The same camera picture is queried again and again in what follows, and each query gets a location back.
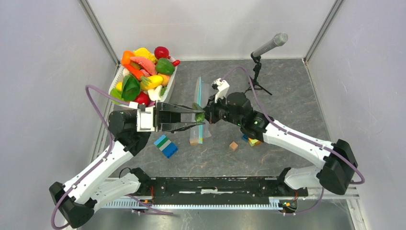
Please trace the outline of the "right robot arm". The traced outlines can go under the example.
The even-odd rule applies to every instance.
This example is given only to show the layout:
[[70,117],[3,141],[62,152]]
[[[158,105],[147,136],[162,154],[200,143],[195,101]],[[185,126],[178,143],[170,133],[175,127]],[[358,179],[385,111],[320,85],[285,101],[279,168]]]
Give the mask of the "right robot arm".
[[304,168],[285,168],[278,177],[277,191],[288,196],[294,190],[320,186],[344,195],[358,163],[348,142],[326,141],[291,129],[263,112],[253,109],[242,92],[234,92],[216,100],[211,96],[204,107],[206,120],[214,124],[220,120],[240,127],[243,134],[262,143],[282,147],[312,163]]

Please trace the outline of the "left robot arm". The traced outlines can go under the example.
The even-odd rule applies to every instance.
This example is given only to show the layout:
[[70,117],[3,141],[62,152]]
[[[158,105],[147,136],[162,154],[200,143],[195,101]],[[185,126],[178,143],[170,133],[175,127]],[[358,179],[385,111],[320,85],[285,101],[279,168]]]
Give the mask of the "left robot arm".
[[110,135],[109,146],[83,171],[65,183],[50,188],[55,208],[51,226],[76,229],[87,223],[105,204],[122,196],[145,195],[150,181],[130,172],[107,184],[104,181],[121,165],[136,156],[147,144],[152,132],[177,132],[202,125],[202,121],[182,122],[182,114],[204,114],[202,108],[156,102],[147,107],[129,102],[128,109],[110,113],[104,122]]

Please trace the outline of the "green toy cucumber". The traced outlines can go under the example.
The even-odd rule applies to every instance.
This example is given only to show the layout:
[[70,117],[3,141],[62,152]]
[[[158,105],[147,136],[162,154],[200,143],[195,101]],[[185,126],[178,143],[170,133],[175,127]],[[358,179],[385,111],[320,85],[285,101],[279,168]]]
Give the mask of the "green toy cucumber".
[[204,120],[205,120],[205,114],[204,114],[203,108],[202,108],[198,103],[192,103],[192,108],[193,108],[194,110],[199,111],[199,113],[196,113],[196,114],[194,115],[195,122],[197,122],[197,123],[202,123],[202,122],[204,122]]

